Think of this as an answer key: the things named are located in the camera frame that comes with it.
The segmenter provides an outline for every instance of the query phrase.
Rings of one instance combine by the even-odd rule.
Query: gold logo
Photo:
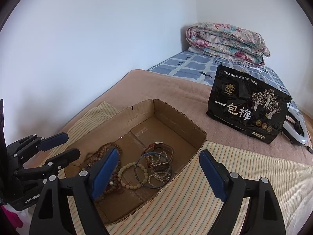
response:
[[[225,93],[228,94],[228,95],[233,95],[233,92],[234,92],[235,88],[232,84],[228,84],[225,86]]]

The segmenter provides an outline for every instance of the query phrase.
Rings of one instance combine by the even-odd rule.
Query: blue plaid bed sheet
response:
[[[251,76],[290,95],[279,76],[273,69],[267,66],[257,69],[249,68],[220,57],[211,57],[204,54],[192,53],[190,51],[183,51],[164,62],[151,67],[148,71],[212,86],[217,66],[220,64],[238,71],[249,73]],[[290,106],[296,110],[297,113],[301,114],[294,101],[291,102]]]

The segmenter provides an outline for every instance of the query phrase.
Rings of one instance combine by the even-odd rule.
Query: folded quilt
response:
[[[270,57],[264,39],[256,32],[228,24],[201,22],[190,26],[186,39],[204,54],[219,56],[249,67],[264,66]]]

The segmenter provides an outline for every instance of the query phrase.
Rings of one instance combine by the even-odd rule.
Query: yellow striped fabric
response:
[[[69,130],[69,143],[55,148],[52,155],[64,151],[68,145],[117,112],[105,102],[91,109]],[[202,149],[209,149],[218,162],[222,162],[229,171],[235,171],[243,178],[258,180],[262,176],[267,177],[280,203],[287,234],[294,234],[296,224],[301,219],[299,211],[312,199],[313,166],[209,141]],[[64,177],[65,174],[61,171],[59,178]],[[78,235],[85,234],[73,197],[69,196],[68,200],[76,232]],[[221,201],[214,197],[201,170],[197,154],[152,201],[123,221],[106,227],[111,235],[206,234],[221,206]],[[232,234],[240,233],[247,207],[248,199],[244,199]]]

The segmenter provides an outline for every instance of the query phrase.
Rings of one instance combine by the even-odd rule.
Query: black plastic package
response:
[[[207,114],[269,144],[282,129],[290,102],[289,95],[265,82],[219,65]]]

